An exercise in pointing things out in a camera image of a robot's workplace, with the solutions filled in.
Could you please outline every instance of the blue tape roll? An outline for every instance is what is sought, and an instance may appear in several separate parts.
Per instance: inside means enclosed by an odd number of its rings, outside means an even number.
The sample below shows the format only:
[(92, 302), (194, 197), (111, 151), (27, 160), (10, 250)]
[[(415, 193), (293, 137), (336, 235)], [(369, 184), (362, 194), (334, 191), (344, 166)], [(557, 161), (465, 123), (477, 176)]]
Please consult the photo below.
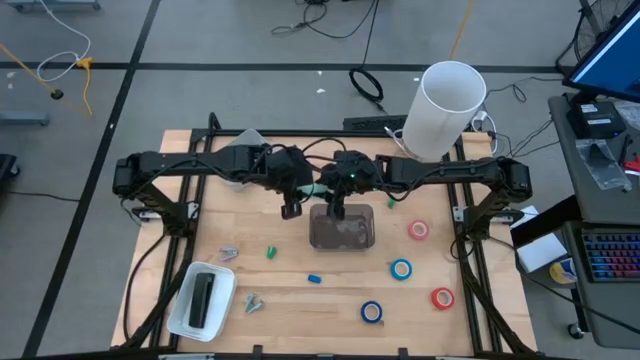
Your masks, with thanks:
[[(374, 307), (378, 311), (378, 314), (373, 318), (367, 316), (367, 308), (369, 307)], [(382, 319), (382, 307), (380, 306), (380, 304), (373, 300), (367, 301), (366, 303), (362, 304), (360, 315), (362, 315), (362, 320), (364, 320), (365, 322), (368, 322), (369, 324), (375, 324), (380, 321), (380, 319)]]
[[(407, 273), (404, 275), (400, 275), (396, 270), (396, 267), (400, 264), (404, 264), (407, 267)], [(391, 264), (391, 276), (396, 280), (407, 280), (411, 276), (412, 272), (413, 269), (411, 268), (411, 263), (406, 259), (398, 259)]]

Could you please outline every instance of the black floor line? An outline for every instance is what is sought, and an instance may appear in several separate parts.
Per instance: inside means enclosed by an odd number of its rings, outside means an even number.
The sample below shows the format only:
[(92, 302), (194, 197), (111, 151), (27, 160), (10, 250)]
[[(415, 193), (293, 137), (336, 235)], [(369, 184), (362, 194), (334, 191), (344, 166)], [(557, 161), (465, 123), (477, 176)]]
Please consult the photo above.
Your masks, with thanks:
[(136, 71), (136, 65), (138, 64), (138, 62), (140, 61), (140, 57), (142, 56), (142, 50), (144, 49), (147, 38), (149, 37), (151, 25), (153, 24), (153, 20), (158, 11), (159, 4), (160, 0), (153, 0), (151, 2), (151, 5), (149, 6), (149, 10), (142, 25), (142, 30), (140, 31), (140, 35), (138, 36), (138, 41), (136, 42), (133, 54), (131, 55), (129, 67), (127, 68), (127, 72), (125, 73), (124, 79), (122, 80), (122, 85), (120, 86), (120, 90), (118, 91), (118, 95), (116, 96), (116, 101), (113, 104), (113, 109), (111, 110), (109, 121), (107, 122), (107, 126), (102, 135), (102, 140), (100, 141), (100, 145), (98, 146), (93, 165), (91, 165), (91, 170), (89, 170), (87, 182), (85, 183), (84, 189), (82, 190), (80, 202), (78, 203), (76, 212), (73, 215), (73, 220), (71, 221), (69, 232), (67, 233), (64, 245), (62, 246), (62, 250), (60, 251), (60, 256), (58, 257), (56, 267), (53, 270), (53, 275), (51, 276), (51, 280), (49, 281), (49, 286), (47, 287), (47, 291), (42, 300), (42, 304), (40, 305), (40, 309), (38, 310), (38, 315), (36, 316), (33, 327), (31, 328), (31, 333), (29, 334), (29, 338), (25, 345), (24, 352), (22, 353), (22, 357), (35, 357), (38, 353), (38, 348), (40, 347), (40, 344), (42, 342), (42, 338), (47, 328), (47, 324), (49, 323), (49, 319), (51, 318), (51, 313), (53, 312), (56, 299), (58, 298), (60, 288), (62, 287), (64, 277), (67, 273), (69, 262), (71, 261), (76, 243), (78, 242), (78, 236), (80, 235), (82, 224), (84, 223), (84, 219), (87, 216), (91, 198), (93, 197), (96, 185), (98, 184), (100, 172), (102, 171), (102, 166), (104, 165), (104, 161), (107, 157), (113, 134), (116, 130), (118, 120), (120, 119), (120, 114), (122, 113), (122, 108), (127, 99), (127, 95), (129, 94), (129, 89), (131, 88), (131, 83), (133, 81), (133, 75)]
[[(30, 69), (36, 69), (38, 62), (25, 62)], [(51, 62), (47, 69), (66, 69), (70, 63)], [(128, 70), (130, 64), (122, 62), (96, 62), (91, 65), (93, 70)], [(180, 70), (180, 71), (349, 71), (360, 64), (348, 63), (169, 63), (169, 62), (141, 62), (136, 64), (135, 70)], [(430, 64), (367, 64), (369, 71), (425, 71)], [(472, 65), (481, 73), (502, 74), (557, 74), (553, 66), (519, 66), (519, 65)], [(10, 61), (0, 61), (0, 69), (20, 69), (20, 66)]]

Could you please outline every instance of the tape roll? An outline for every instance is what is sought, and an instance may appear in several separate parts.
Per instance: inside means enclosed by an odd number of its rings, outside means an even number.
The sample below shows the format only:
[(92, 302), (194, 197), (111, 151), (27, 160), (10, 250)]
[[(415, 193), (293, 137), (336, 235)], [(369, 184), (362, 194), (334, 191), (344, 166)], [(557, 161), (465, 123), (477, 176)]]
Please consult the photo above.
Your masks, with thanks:
[(396, 280), (407, 280), (412, 272), (411, 263), (406, 259), (398, 259), (391, 263), (391, 276)]
[(447, 288), (437, 288), (431, 292), (431, 302), (440, 310), (450, 309), (456, 302), (453, 292)]
[(429, 236), (429, 225), (422, 220), (414, 220), (409, 224), (409, 236), (414, 240), (424, 240)]
[[(374, 309), (375, 315), (370, 316), (367, 314), (367, 310)], [(377, 302), (371, 300), (362, 304), (362, 308), (360, 308), (360, 315), (362, 315), (362, 320), (368, 322), (369, 324), (375, 324), (382, 319), (382, 307)]]

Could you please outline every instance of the green object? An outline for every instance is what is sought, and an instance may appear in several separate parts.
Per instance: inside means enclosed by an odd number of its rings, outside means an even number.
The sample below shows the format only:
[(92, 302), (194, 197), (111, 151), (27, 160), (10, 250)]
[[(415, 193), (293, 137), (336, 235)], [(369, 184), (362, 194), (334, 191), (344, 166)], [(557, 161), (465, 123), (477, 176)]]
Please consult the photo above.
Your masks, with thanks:
[(278, 249), (276, 249), (275, 246), (269, 246), (267, 248), (267, 258), (268, 259), (273, 259), (274, 256), (276, 256), (276, 252), (278, 251)]

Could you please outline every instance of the metal screw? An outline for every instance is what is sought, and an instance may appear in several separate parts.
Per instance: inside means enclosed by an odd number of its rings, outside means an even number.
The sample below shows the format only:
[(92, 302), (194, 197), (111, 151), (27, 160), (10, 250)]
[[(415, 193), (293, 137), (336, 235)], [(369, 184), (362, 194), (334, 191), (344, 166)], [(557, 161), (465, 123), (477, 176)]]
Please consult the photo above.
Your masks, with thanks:
[(251, 309), (247, 310), (247, 312), (248, 312), (249, 314), (251, 314), (252, 312), (254, 312), (254, 311), (256, 311), (256, 310), (260, 309), (260, 308), (261, 308), (261, 307), (263, 307), (263, 306), (264, 306), (264, 303), (262, 302), (262, 300), (260, 300), (260, 301), (258, 301), (258, 303), (257, 303), (257, 304), (253, 305), (253, 307), (251, 307)]
[(247, 307), (245, 308), (245, 310), (248, 312), (249, 309), (251, 309), (254, 305), (253, 305), (253, 299), (256, 298), (256, 294), (254, 293), (249, 293), (249, 295), (247, 295)]

